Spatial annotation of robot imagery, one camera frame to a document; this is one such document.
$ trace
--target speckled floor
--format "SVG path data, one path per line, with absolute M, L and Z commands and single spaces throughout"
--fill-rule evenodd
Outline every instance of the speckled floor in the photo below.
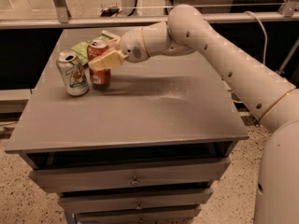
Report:
M 214 193 L 193 220 L 159 221 L 158 224 L 252 224 L 260 160 L 269 132 L 255 127 L 245 116 L 249 139 L 240 141 L 231 154 L 232 164 Z M 13 126 L 0 134 L 0 223 L 66 223 L 56 194 L 47 194 L 27 176 L 30 167 L 18 156 L 4 152 Z

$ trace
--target aluminum can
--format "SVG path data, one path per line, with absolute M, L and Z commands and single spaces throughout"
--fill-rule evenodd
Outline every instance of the aluminum can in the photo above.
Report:
M 75 51 L 64 50 L 60 52 L 56 64 L 70 95 L 80 96 L 89 90 L 82 62 Z
M 94 39 L 87 47 L 88 61 L 91 61 L 95 57 L 101 56 L 106 50 L 109 49 L 107 42 L 101 39 Z M 111 70 L 95 71 L 90 70 L 90 79 L 93 87 L 97 90 L 104 90 L 109 87 L 111 80 Z

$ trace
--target gray cabinet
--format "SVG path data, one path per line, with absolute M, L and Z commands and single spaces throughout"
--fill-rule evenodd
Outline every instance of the gray cabinet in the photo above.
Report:
M 234 145 L 248 138 L 221 78 L 197 53 L 156 57 L 113 70 L 106 91 L 72 98 L 58 53 L 99 31 L 64 30 L 6 152 L 27 161 L 73 222 L 197 216 Z

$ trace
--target metal frame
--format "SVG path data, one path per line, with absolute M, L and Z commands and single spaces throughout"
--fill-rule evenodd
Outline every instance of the metal frame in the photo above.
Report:
M 295 10 L 298 9 L 299 0 L 286 0 L 285 3 L 279 9 L 279 13 L 284 17 L 291 17 Z
M 299 38 L 297 38 L 296 42 L 294 43 L 294 45 L 292 46 L 292 49 L 290 50 L 288 56 L 286 57 L 286 59 L 284 60 L 283 64 L 280 66 L 279 70 L 278 70 L 278 74 L 283 74 L 284 73 L 284 69 L 286 68 L 287 64 L 289 63 L 292 55 L 296 52 L 296 50 L 299 48 Z
M 67 8 L 65 0 L 53 0 L 53 2 L 56 6 L 58 21 L 61 23 L 68 22 L 71 14 Z
M 285 3 L 278 12 L 257 12 L 256 16 L 261 21 L 299 21 L 299 11 L 295 11 L 298 8 L 298 1 L 285 0 Z M 167 16 L 72 19 L 65 0 L 53 0 L 53 2 L 56 7 L 57 20 L 2 20 L 0 22 L 0 29 L 138 26 L 167 21 Z M 205 14 L 204 17 L 209 23 L 256 22 L 254 18 L 245 13 Z

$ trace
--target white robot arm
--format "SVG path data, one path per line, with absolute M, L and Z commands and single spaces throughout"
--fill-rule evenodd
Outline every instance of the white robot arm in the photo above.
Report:
M 125 34 L 121 50 L 133 63 L 154 55 L 200 52 L 251 114 L 274 133 L 262 158 L 254 223 L 299 220 L 299 90 L 294 85 L 219 35 L 187 5 L 175 7 L 168 22 Z

